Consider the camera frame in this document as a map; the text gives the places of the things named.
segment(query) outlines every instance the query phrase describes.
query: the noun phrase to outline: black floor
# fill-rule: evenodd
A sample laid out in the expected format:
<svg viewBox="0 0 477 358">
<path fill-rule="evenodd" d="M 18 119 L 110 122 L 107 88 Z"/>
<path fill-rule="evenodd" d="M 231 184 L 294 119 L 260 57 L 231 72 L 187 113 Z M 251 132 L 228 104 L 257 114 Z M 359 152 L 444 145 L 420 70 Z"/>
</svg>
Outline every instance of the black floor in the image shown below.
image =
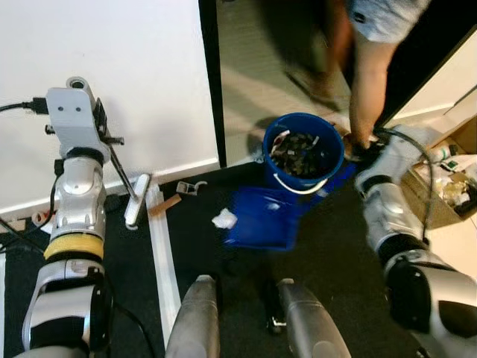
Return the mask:
<svg viewBox="0 0 477 358">
<path fill-rule="evenodd" d="M 388 315 L 379 263 L 367 247 L 361 202 L 352 183 L 332 193 L 308 213 L 300 225 L 297 245 L 290 252 L 225 248 L 224 231 L 211 223 L 229 206 L 233 190 L 263 185 L 257 164 L 208 173 L 186 181 L 207 180 L 197 197 L 168 210 L 168 228 L 180 295 L 197 275 L 218 274 L 221 281 L 221 356 L 291 357 L 286 334 L 270 336 L 260 300 L 267 279 L 292 277 L 312 290 L 335 320 L 354 358 L 415 357 L 417 343 Z M 162 186 L 165 197 L 175 183 Z M 118 301 L 134 311 L 163 356 L 154 262 L 146 221 L 136 232 L 124 228 L 124 208 L 108 215 L 106 269 Z M 7 255 L 5 356 L 21 351 L 19 330 L 41 260 L 32 253 Z M 113 357 L 147 357 L 136 327 L 118 318 Z"/>
</svg>

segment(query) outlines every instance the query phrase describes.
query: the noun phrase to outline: shorts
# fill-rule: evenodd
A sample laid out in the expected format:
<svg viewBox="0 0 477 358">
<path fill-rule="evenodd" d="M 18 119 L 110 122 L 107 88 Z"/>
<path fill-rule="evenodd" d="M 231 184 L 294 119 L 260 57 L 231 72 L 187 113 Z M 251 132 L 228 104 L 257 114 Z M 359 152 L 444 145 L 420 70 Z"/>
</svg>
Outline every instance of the shorts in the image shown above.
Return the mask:
<svg viewBox="0 0 477 358">
<path fill-rule="evenodd" d="M 350 0 L 355 30 L 375 43 L 400 43 L 431 0 Z"/>
</svg>

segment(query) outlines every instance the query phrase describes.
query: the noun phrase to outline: blue bucket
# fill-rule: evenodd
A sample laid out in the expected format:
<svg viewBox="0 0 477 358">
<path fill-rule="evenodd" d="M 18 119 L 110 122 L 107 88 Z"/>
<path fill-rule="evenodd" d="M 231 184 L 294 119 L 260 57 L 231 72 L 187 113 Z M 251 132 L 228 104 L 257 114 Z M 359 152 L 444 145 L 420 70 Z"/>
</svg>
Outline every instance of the blue bucket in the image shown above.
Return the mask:
<svg viewBox="0 0 477 358">
<path fill-rule="evenodd" d="M 284 132 L 307 133 L 319 136 L 321 148 L 328 152 L 326 171 L 319 178 L 302 179 L 286 174 L 270 158 L 270 152 L 277 136 Z M 265 175 L 267 182 L 276 188 L 285 188 L 299 195 L 318 191 L 333 176 L 343 163 L 344 145 L 336 129 L 324 119 L 308 113 L 289 113 L 276 119 L 268 126 L 263 139 L 265 155 Z"/>
</svg>

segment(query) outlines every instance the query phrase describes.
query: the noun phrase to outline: yellow ring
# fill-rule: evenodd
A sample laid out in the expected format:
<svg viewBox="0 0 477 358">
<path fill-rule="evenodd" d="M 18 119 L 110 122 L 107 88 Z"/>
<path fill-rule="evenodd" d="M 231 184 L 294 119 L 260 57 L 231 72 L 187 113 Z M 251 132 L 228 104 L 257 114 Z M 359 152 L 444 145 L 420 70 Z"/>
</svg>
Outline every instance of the yellow ring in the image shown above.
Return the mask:
<svg viewBox="0 0 477 358">
<path fill-rule="evenodd" d="M 88 252 L 103 259 L 103 240 L 89 233 L 69 233 L 50 242 L 43 256 L 47 260 L 65 251 Z"/>
</svg>

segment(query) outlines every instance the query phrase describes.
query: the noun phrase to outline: white strip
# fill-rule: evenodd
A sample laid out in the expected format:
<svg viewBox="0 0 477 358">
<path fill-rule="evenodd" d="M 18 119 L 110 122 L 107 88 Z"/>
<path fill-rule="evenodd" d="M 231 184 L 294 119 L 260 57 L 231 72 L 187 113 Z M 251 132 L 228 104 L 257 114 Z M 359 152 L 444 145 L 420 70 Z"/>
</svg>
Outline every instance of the white strip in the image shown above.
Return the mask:
<svg viewBox="0 0 477 358">
<path fill-rule="evenodd" d="M 146 194 L 146 207 L 151 209 L 164 202 L 164 195 L 159 186 L 152 185 Z M 162 336 L 167 347 L 174 321 L 179 313 L 180 296 L 177 287 L 176 272 L 172 259 L 171 242 L 165 213 L 149 216 L 152 253 L 156 266 L 157 295 L 161 313 Z"/>
<path fill-rule="evenodd" d="M 0 358 L 3 358 L 5 332 L 5 254 L 0 254 Z"/>
</svg>

